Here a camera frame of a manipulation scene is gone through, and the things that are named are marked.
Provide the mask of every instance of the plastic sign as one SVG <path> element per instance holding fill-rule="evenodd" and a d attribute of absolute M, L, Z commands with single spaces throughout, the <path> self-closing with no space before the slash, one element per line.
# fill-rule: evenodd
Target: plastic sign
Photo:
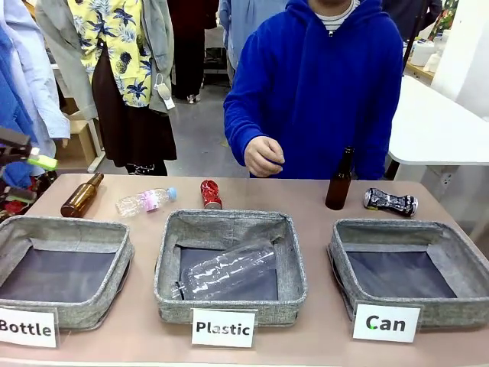
<path fill-rule="evenodd" d="M 254 313 L 193 310 L 192 344 L 251 348 Z"/>
<path fill-rule="evenodd" d="M 353 338 L 412 343 L 420 311 L 413 307 L 359 304 Z"/>
<path fill-rule="evenodd" d="M 0 308 L 0 342 L 56 348 L 54 313 Z"/>

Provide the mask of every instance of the floral shirt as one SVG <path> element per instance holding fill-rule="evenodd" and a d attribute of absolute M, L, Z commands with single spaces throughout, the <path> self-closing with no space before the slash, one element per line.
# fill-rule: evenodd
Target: floral shirt
<path fill-rule="evenodd" d="M 428 39 L 433 41 L 438 33 L 443 33 L 445 29 L 452 29 L 455 14 L 457 14 L 458 0 L 446 0 L 442 13 L 436 19 L 435 25 Z"/>
<path fill-rule="evenodd" d="M 151 52 L 141 25 L 142 0 L 68 0 L 92 82 L 106 44 L 124 103 L 145 107 L 151 94 Z"/>

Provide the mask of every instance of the blue hoodie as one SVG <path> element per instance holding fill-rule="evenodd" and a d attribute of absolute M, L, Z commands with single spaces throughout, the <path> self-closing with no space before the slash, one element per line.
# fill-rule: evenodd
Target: blue hoodie
<path fill-rule="evenodd" d="M 264 135 L 283 149 L 275 177 L 329 179 L 348 146 L 359 179 L 382 177 L 402 49 L 381 0 L 363 0 L 332 36 L 307 0 L 290 0 L 248 38 L 224 102 L 238 163 L 245 165 L 250 140 Z"/>

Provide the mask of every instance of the hand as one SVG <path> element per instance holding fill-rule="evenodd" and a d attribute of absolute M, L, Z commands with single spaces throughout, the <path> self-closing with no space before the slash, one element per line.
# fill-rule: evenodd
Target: hand
<path fill-rule="evenodd" d="M 258 136 L 246 146 L 244 150 L 244 163 L 250 172 L 256 177 L 268 177 L 279 174 L 285 163 L 283 151 L 278 141 L 266 136 Z"/>

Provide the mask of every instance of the white table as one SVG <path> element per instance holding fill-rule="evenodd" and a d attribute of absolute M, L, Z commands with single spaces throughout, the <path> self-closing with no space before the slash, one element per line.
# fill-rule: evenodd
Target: white table
<path fill-rule="evenodd" d="M 422 182 L 439 200 L 458 166 L 489 165 L 489 123 L 410 76 L 402 83 L 389 146 L 400 163 L 394 180 Z"/>

